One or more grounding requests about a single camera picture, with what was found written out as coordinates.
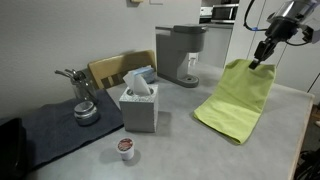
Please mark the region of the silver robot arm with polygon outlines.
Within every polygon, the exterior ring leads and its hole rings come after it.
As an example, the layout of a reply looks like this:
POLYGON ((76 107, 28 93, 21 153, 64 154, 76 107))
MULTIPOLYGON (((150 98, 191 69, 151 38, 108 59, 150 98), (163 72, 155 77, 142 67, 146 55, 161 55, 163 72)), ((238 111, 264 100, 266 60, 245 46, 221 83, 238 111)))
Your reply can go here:
POLYGON ((260 41, 254 53, 254 60, 249 65, 250 69, 255 69, 261 62, 268 59, 279 42, 285 42, 293 46, 289 40, 302 30, 303 43, 315 44, 320 40, 320 30, 304 24, 304 21, 319 6, 317 0, 289 0, 274 13, 270 14, 267 21, 270 26, 264 29, 266 39, 260 41))

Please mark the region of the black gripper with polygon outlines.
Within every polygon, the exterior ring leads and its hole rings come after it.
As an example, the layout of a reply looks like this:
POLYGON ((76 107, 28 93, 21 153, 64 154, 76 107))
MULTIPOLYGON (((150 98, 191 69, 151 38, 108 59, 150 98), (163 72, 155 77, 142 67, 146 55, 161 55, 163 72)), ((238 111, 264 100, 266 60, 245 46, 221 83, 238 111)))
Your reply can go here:
POLYGON ((255 70, 261 62, 274 53, 274 49, 279 42, 285 42, 295 35, 297 28, 298 24, 294 21, 286 18, 275 18, 265 32, 266 39, 259 42, 249 68, 255 70))

